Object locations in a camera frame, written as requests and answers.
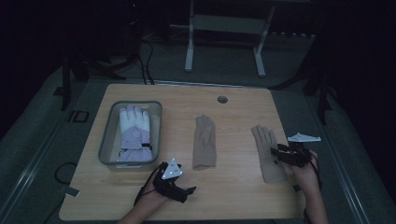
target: glove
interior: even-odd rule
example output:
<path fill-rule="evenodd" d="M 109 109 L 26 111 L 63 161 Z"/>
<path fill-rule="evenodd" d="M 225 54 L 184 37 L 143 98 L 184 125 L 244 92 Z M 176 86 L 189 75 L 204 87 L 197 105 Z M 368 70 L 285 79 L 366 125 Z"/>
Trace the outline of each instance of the glove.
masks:
<path fill-rule="evenodd" d="M 276 183 L 287 179 L 283 162 L 277 161 L 271 155 L 270 147 L 277 148 L 274 132 L 267 128 L 257 125 L 251 128 L 256 139 L 257 149 L 259 150 L 260 167 L 262 168 L 262 178 L 265 183 Z"/>
<path fill-rule="evenodd" d="M 215 123 L 205 115 L 196 118 L 192 168 L 216 166 Z"/>
<path fill-rule="evenodd" d="M 121 149 L 119 161 L 151 161 L 149 112 L 140 106 L 120 109 Z"/>

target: dark background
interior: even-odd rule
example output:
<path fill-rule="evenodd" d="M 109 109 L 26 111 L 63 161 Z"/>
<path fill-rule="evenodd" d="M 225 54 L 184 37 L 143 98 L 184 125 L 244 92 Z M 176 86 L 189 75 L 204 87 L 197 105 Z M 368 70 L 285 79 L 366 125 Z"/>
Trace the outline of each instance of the dark background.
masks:
<path fill-rule="evenodd" d="M 209 3 L 196 10 L 245 16 L 243 1 Z M 329 84 L 348 113 L 393 201 L 396 114 L 396 5 L 389 0 L 278 3 L 271 32 L 316 35 L 304 67 L 329 63 Z M 65 54 L 97 61 L 138 51 L 141 24 L 168 37 L 170 23 L 188 24 L 189 1 L 2 1 L 0 3 L 1 136 L 28 105 Z M 249 15 L 261 17 L 260 11 Z M 75 57 L 78 78 L 86 80 Z"/>

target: small hole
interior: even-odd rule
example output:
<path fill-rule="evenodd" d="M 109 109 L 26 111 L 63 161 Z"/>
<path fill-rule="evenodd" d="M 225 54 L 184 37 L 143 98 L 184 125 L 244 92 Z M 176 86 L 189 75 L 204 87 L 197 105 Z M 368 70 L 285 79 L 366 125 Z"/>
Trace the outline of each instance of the small hole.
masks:
<path fill-rule="evenodd" d="M 227 99 L 227 97 L 225 97 L 225 96 L 219 96 L 219 97 L 218 97 L 218 101 L 219 101 L 219 103 L 221 103 L 221 104 L 226 104 L 226 103 L 228 102 L 228 99 Z"/>

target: forearm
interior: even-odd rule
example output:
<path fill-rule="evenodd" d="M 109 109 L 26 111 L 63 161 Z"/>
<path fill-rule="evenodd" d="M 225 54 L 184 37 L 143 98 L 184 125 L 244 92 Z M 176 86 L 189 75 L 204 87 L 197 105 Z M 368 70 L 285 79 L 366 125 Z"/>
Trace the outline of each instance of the forearm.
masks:
<path fill-rule="evenodd" d="M 129 211 L 118 224 L 140 224 L 145 220 L 138 208 L 133 208 Z"/>
<path fill-rule="evenodd" d="M 305 209 L 313 224 L 328 224 L 326 208 L 320 192 L 305 194 Z"/>

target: human hand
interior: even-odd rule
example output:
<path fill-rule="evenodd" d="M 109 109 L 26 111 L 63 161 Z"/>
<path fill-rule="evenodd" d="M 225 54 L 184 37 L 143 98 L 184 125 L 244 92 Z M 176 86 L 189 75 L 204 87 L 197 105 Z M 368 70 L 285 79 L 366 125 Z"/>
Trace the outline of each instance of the human hand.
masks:
<path fill-rule="evenodd" d="M 315 169 L 318 169 L 318 153 L 312 150 L 309 151 L 313 155 L 311 162 L 315 166 L 315 168 L 310 163 L 302 168 L 294 165 L 289 165 L 289 168 L 294 173 L 298 185 L 300 186 L 301 190 L 305 195 L 320 193 L 318 177 L 315 171 Z"/>

